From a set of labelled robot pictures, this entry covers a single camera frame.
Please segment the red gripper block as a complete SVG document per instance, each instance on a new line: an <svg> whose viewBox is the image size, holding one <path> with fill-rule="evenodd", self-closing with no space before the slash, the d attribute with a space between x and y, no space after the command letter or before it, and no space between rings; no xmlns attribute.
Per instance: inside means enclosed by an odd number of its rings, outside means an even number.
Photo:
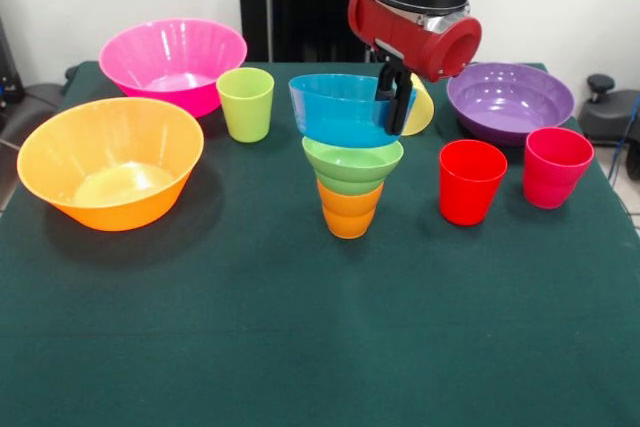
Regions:
<svg viewBox="0 0 640 427"><path fill-rule="evenodd" d="M361 41L431 82L459 75L471 63L482 38L481 24L468 15L467 7L445 16L429 16L379 0L349 0L347 17ZM385 121L389 135L401 134L411 94L410 73L385 62L375 100L389 101Z"/></svg>

